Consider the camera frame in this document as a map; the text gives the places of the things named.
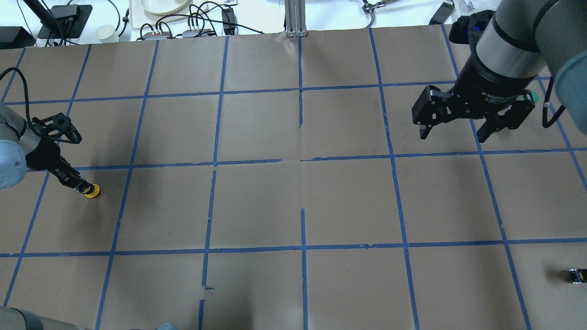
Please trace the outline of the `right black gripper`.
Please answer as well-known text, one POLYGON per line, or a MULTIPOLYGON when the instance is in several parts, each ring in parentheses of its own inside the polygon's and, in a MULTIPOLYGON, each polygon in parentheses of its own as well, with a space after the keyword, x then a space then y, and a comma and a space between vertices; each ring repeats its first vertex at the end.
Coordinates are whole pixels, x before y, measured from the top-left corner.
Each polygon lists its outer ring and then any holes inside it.
POLYGON ((527 90, 532 78, 510 78, 490 71, 478 59, 469 59, 457 81, 447 91, 428 85, 411 109, 412 121, 419 126, 420 139, 425 140, 432 128, 454 119, 482 119, 477 130, 479 143, 508 126, 501 111, 521 109, 527 115, 536 106, 532 92, 527 90))

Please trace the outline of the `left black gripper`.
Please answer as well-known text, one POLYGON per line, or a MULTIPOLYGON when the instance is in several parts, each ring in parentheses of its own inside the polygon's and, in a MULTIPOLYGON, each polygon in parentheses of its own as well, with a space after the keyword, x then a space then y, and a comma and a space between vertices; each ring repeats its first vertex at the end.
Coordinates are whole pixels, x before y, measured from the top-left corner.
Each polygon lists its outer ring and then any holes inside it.
POLYGON ((37 117, 27 122, 27 132, 39 142, 26 155, 28 168, 33 171, 49 171, 59 182, 83 193, 92 184, 84 179, 61 155, 60 144, 80 144, 82 136, 66 115, 51 115, 45 119, 37 117))

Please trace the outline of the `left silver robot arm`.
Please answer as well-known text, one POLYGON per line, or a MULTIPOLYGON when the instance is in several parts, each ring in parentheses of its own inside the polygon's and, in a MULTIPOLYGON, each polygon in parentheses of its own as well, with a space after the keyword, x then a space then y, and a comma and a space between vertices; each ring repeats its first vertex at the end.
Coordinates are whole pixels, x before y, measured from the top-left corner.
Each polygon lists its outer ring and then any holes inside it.
POLYGON ((1 104, 0 111, 0 186, 8 188, 21 182, 27 171, 48 171, 62 185, 95 198, 96 184, 82 178, 61 155, 60 143, 80 144, 82 136, 63 113, 29 121, 1 104))

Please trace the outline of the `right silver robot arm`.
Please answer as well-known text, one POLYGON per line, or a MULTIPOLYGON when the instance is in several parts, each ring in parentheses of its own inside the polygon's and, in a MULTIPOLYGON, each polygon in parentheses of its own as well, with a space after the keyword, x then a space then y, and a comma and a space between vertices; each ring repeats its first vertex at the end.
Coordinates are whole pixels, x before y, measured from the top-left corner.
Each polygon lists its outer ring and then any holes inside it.
POLYGON ((426 86, 413 105, 420 138, 455 119, 484 120, 476 132, 481 143, 518 129, 535 107, 527 86, 545 67, 552 76, 543 109, 552 92, 561 107, 551 118, 543 115, 543 127, 568 110, 586 133, 586 33, 584 0, 503 0, 496 11, 459 17, 449 41, 468 45, 470 56, 448 92, 426 86))

